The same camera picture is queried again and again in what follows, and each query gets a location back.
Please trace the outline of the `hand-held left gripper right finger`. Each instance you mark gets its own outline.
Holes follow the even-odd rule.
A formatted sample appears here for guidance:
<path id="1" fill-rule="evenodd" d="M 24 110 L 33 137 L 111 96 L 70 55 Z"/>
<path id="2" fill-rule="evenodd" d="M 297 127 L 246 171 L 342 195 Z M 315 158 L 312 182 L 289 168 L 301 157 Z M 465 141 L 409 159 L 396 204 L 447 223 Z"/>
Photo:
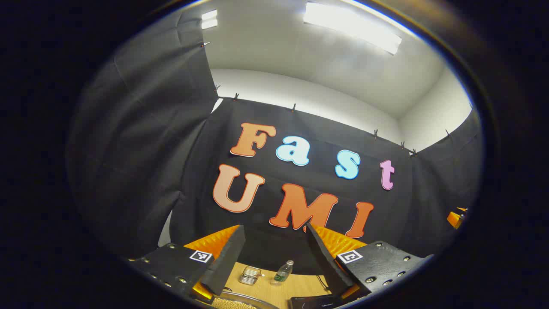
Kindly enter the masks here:
<path id="1" fill-rule="evenodd" d="M 384 293 L 417 274 L 433 258 L 432 254 L 410 254 L 386 241 L 365 244 L 310 222 L 306 230 L 309 246 L 331 293 L 342 299 L 358 293 L 367 297 Z"/>

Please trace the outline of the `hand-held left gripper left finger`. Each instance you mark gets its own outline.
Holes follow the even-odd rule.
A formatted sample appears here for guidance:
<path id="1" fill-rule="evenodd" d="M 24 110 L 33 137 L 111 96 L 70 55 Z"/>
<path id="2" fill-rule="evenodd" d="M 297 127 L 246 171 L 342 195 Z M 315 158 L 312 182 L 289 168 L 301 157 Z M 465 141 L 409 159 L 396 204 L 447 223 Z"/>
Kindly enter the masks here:
<path id="1" fill-rule="evenodd" d="M 243 225 L 235 225 L 186 245 L 168 243 L 130 258 L 129 265 L 184 300 L 212 303 L 224 290 L 245 241 Z"/>

